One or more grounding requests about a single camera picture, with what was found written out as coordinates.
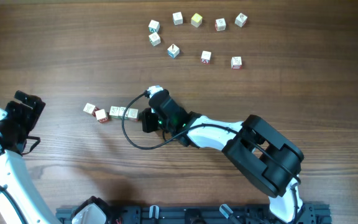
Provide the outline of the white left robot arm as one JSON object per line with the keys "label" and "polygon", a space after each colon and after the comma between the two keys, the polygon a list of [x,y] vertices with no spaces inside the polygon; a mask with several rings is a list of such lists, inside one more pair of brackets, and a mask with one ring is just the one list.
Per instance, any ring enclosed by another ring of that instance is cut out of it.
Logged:
{"label": "white left robot arm", "polygon": [[45,103],[38,96],[16,91],[0,108],[0,213],[6,223],[58,223],[27,171],[23,156],[27,141],[34,149],[40,138],[31,136]]}

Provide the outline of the white block paw print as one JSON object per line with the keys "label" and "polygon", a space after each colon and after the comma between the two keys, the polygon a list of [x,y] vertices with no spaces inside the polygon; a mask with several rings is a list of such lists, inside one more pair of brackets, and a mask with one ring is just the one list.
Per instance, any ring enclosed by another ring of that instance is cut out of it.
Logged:
{"label": "white block paw print", "polygon": [[92,105],[91,103],[87,103],[85,107],[83,108],[83,111],[87,114],[90,114],[92,116],[96,116],[96,112],[99,110],[99,108],[95,105]]}

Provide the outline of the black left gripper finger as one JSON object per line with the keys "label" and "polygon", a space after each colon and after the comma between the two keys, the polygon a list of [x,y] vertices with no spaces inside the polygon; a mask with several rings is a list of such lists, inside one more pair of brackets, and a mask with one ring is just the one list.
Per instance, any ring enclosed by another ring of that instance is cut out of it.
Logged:
{"label": "black left gripper finger", "polygon": [[36,102],[38,100],[37,96],[26,94],[20,90],[15,92],[14,98],[21,102]]}
{"label": "black left gripper finger", "polygon": [[31,107],[31,111],[27,115],[27,132],[31,132],[44,110],[46,103],[41,98],[27,98],[27,106]]}

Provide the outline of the white block green O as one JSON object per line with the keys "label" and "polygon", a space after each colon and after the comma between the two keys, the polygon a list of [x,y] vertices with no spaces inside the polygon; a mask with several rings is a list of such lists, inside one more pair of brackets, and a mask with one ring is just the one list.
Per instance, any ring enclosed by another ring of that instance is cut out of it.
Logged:
{"label": "white block green O", "polygon": [[120,107],[118,106],[111,106],[110,110],[109,110],[109,116],[111,118],[119,118],[119,111],[120,111]]}

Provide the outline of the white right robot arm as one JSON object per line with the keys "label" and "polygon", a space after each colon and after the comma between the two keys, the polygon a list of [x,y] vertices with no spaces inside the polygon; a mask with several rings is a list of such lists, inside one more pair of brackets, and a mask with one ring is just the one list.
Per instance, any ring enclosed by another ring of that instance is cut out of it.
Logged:
{"label": "white right robot arm", "polygon": [[221,151],[270,200],[270,212],[281,222],[296,223],[303,205],[298,194],[303,153],[264,119],[250,115],[227,123],[186,112],[168,90],[152,86],[144,92],[149,107],[143,110],[145,133],[162,130],[172,141]]}

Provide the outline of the white block letter E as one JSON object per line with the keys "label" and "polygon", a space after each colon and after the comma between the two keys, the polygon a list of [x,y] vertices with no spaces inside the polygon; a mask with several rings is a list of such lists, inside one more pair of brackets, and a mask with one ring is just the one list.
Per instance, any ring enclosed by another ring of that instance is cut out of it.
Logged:
{"label": "white block letter E", "polygon": [[139,119],[139,110],[135,108],[129,108],[126,112],[126,118],[129,120],[137,121]]}

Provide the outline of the white block numeral one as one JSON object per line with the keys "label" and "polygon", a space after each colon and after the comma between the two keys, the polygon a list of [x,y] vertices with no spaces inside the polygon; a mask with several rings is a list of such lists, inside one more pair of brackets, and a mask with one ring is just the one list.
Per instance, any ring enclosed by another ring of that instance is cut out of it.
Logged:
{"label": "white block numeral one", "polygon": [[126,111],[126,107],[120,107],[119,108],[119,118],[124,118],[127,119],[128,118],[128,111]]}

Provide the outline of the white block red W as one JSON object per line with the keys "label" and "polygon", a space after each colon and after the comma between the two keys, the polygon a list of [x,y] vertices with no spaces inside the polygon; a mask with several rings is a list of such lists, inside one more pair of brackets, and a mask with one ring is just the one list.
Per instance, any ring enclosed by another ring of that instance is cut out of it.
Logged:
{"label": "white block red W", "polygon": [[95,111],[96,120],[99,123],[105,123],[109,121],[109,117],[105,109]]}

